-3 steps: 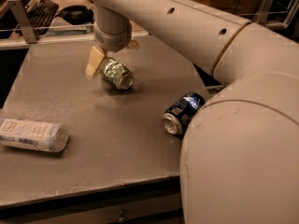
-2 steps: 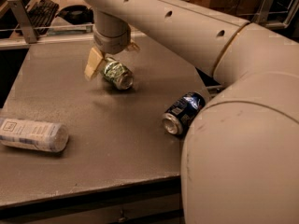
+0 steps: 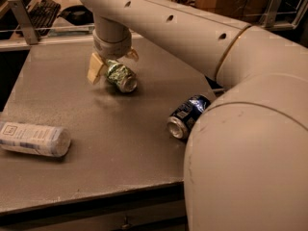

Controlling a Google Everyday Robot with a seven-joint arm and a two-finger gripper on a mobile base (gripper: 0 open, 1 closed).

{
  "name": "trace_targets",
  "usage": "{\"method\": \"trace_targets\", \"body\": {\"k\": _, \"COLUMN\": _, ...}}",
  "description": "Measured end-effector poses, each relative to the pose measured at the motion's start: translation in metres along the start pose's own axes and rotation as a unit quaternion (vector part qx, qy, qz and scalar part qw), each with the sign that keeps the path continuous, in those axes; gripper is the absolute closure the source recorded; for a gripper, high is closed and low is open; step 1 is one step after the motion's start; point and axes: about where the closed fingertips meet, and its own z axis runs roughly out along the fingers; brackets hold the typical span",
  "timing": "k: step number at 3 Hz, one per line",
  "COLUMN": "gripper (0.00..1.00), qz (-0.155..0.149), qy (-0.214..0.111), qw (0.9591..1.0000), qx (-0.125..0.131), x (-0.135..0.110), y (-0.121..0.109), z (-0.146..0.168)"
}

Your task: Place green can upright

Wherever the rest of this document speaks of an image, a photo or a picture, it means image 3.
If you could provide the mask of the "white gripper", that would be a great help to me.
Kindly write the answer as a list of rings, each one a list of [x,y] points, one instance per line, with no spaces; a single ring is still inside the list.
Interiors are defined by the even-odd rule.
[[[107,42],[101,39],[96,34],[96,31],[93,31],[92,34],[94,48],[97,53],[92,53],[90,56],[87,78],[93,85],[95,85],[100,80],[101,76],[105,75],[107,72],[107,66],[101,58],[116,60],[125,56],[135,62],[139,60],[138,52],[134,48],[131,48],[131,33],[128,33],[120,42]]]

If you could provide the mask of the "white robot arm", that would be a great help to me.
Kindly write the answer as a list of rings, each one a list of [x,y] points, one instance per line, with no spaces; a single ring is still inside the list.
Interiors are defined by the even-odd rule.
[[[167,0],[80,1],[100,56],[140,34],[224,89],[186,146],[190,231],[308,231],[308,50]]]

